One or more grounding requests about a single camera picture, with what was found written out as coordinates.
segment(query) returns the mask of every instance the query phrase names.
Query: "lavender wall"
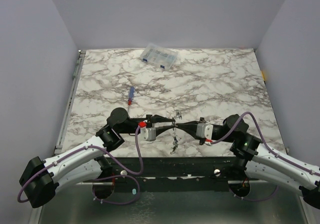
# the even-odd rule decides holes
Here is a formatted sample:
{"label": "lavender wall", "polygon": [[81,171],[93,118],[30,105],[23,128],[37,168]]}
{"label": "lavender wall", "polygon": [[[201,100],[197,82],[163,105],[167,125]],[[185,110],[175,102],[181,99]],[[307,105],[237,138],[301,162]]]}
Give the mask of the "lavender wall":
{"label": "lavender wall", "polygon": [[79,49],[257,48],[284,0],[53,0]]}
{"label": "lavender wall", "polygon": [[285,145],[293,157],[318,166],[319,53],[320,0],[285,0],[256,52]]}
{"label": "lavender wall", "polygon": [[0,223],[28,223],[19,178],[53,149],[78,50],[52,0],[0,0]]}

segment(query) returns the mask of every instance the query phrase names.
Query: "white marble surface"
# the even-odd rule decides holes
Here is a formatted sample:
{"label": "white marble surface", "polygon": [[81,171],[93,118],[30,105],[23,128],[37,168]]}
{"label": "white marble surface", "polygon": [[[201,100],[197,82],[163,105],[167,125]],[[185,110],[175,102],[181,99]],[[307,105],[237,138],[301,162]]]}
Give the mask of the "white marble surface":
{"label": "white marble surface", "polygon": [[[198,121],[222,124],[232,114],[252,112],[268,144],[284,152],[282,138],[252,49],[175,50],[178,60],[168,71],[140,61],[143,49],[88,50],[68,123],[63,151],[85,142],[106,124],[110,112],[127,108],[130,86],[135,87],[129,111],[132,118],[158,114],[177,122]],[[258,136],[252,120],[249,133]],[[154,142],[140,141],[143,157],[233,156],[230,143],[199,145],[198,140],[177,130],[179,146],[173,147],[172,130]],[[125,143],[112,154],[136,157],[134,137],[122,134]]]}

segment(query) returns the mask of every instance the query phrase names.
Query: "white robotic arm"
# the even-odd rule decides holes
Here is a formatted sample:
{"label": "white robotic arm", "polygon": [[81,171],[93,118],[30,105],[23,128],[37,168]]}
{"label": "white robotic arm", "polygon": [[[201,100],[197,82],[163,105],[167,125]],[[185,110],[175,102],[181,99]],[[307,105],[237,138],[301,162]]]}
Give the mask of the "white robotic arm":
{"label": "white robotic arm", "polygon": [[[243,170],[243,178],[265,180],[284,187],[303,196],[308,204],[320,209],[319,167],[270,148],[265,143],[258,126],[262,140],[247,133],[249,126],[242,120],[246,114],[248,113],[229,116],[224,120],[223,125],[214,125],[207,123],[203,118],[200,121],[187,123],[175,123],[174,119],[158,115],[130,118],[125,109],[116,108],[107,119],[107,125],[86,142],[44,161],[39,157],[30,160],[19,181],[22,189],[18,201],[29,201],[33,208],[37,208],[50,201],[56,192],[66,187],[101,176],[111,178],[113,167],[103,156],[104,154],[108,154],[124,170],[128,170],[109,153],[124,142],[120,136],[121,133],[135,133],[141,171],[128,170],[128,172],[140,176],[143,172],[138,147],[138,134],[141,127],[143,139],[147,141],[154,141],[156,136],[164,131],[177,128],[199,140],[200,144],[214,145],[221,141],[230,142],[232,143],[230,151],[242,160],[240,168]],[[172,125],[153,127],[153,124],[158,122],[172,122]],[[27,200],[20,199],[23,191],[28,197]]]}

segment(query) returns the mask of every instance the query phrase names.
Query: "clear plastic organizer box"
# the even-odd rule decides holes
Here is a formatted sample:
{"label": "clear plastic organizer box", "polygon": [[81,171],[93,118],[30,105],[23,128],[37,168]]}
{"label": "clear plastic organizer box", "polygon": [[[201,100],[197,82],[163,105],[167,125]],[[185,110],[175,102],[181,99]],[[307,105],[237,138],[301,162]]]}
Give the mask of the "clear plastic organizer box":
{"label": "clear plastic organizer box", "polygon": [[169,70],[176,61],[176,51],[157,46],[150,43],[141,54],[141,61],[151,64],[157,68]]}

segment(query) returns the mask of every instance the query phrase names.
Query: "cable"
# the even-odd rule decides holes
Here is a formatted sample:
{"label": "cable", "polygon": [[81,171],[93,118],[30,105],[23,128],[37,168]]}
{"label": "cable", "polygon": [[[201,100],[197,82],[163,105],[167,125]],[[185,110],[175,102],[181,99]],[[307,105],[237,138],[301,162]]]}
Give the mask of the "cable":
{"label": "cable", "polygon": [[252,117],[253,122],[254,122],[254,124],[255,124],[255,127],[256,127],[256,129],[257,129],[257,131],[258,131],[258,133],[259,133],[259,135],[260,135],[260,137],[261,137],[261,140],[262,140],[265,148],[267,148],[267,150],[268,150],[270,153],[272,153],[273,155],[275,155],[275,156],[278,157],[279,159],[281,159],[281,160],[283,160],[283,161],[285,161],[285,162],[293,165],[293,166],[296,167],[296,168],[299,168],[299,169],[304,170],[304,171],[309,172],[309,173],[313,173],[314,175],[320,177],[320,173],[319,173],[319,172],[314,172],[313,170],[308,169],[308,168],[306,168],[306,167],[304,167],[304,166],[302,166],[302,165],[299,165],[299,164],[295,163],[294,161],[291,161],[291,160],[289,160],[289,159],[281,156],[279,153],[273,151],[272,148],[271,148],[270,146],[268,146],[268,144],[267,144],[264,136],[262,135],[261,129],[260,129],[259,125],[258,125],[258,122],[257,122],[255,116],[254,116],[250,111],[246,111],[245,113],[243,113],[243,114],[238,118],[238,120],[236,120],[236,122],[234,123],[233,127],[227,132],[227,134],[225,134],[225,135],[224,135],[223,137],[221,137],[219,140],[216,140],[216,141],[211,142],[211,144],[214,145],[214,144],[217,144],[217,143],[219,143],[219,142],[222,142],[224,139],[226,139],[228,136],[230,136],[230,134],[236,129],[236,127],[237,127],[237,125],[239,124],[239,122],[240,122],[240,121],[244,118],[244,116],[246,116],[246,115],[250,115],[250,116]]}
{"label": "cable", "polygon": [[271,193],[271,195],[268,196],[268,197],[265,197],[265,198],[262,198],[262,199],[249,199],[249,198],[244,198],[244,197],[237,196],[237,195],[229,188],[229,191],[233,194],[233,196],[234,196],[235,198],[238,198],[238,199],[241,199],[241,200],[244,200],[244,201],[247,201],[247,202],[264,202],[264,201],[267,201],[267,200],[273,198],[273,197],[277,194],[278,190],[279,190],[279,187],[276,186],[275,189],[274,189],[274,191],[273,191],[273,192]]}
{"label": "cable", "polygon": [[[107,150],[101,148],[100,146],[96,146],[96,145],[90,145],[89,147],[90,148],[94,148],[94,149],[99,149],[100,151],[104,152],[105,154],[107,154],[108,156],[110,156],[110,158],[112,160],[114,160],[120,167],[122,167],[123,169],[125,169],[128,173],[131,173],[133,175],[141,175],[143,172],[144,172],[144,163],[143,163],[143,160],[142,160],[142,156],[141,156],[141,152],[140,152],[140,148],[139,148],[139,143],[138,143],[138,132],[140,130],[140,126],[138,125],[138,127],[136,128],[135,130],[135,146],[136,146],[136,150],[138,152],[138,156],[139,156],[139,162],[140,162],[140,171],[139,172],[135,172],[135,171],[132,171],[128,168],[126,168],[124,165],[122,165],[113,155],[111,155]],[[52,168],[53,166],[57,165],[58,163],[62,162],[63,160],[69,158],[70,156],[82,151],[82,150],[86,150],[86,147],[81,147],[77,150],[74,150],[72,152],[70,152],[69,154],[61,157],[60,159],[56,160],[55,162],[49,164],[48,166],[46,166],[45,168],[39,170],[36,174],[34,174],[32,177],[30,177],[26,182],[25,184],[22,186],[21,190],[19,191],[18,193],[18,196],[17,196],[17,201],[19,203],[26,203],[29,201],[29,199],[24,199],[24,200],[21,200],[21,195],[22,193],[24,192],[24,190],[26,189],[26,187],[38,176],[40,175],[41,173],[43,173],[44,171],[48,170],[49,168]]]}
{"label": "cable", "polygon": [[119,205],[119,206],[123,206],[123,205],[128,205],[128,204],[131,204],[131,203],[134,203],[135,201],[137,201],[140,197],[140,185],[139,185],[139,182],[132,176],[130,175],[113,175],[113,176],[109,176],[109,177],[105,177],[105,178],[99,178],[99,179],[95,179],[95,181],[104,181],[104,180],[107,180],[107,179],[111,179],[111,178],[130,178],[132,180],[134,180],[134,182],[136,183],[136,186],[137,186],[137,192],[136,192],[136,196],[132,199],[132,200],[129,200],[129,201],[126,201],[126,202],[115,202],[115,201],[110,201],[110,200],[104,200],[104,199],[99,199],[96,197],[96,193],[95,193],[95,189],[93,188],[92,189],[92,195],[94,196],[94,201],[95,200],[98,200],[102,203],[109,203],[109,204],[114,204],[114,205]]}

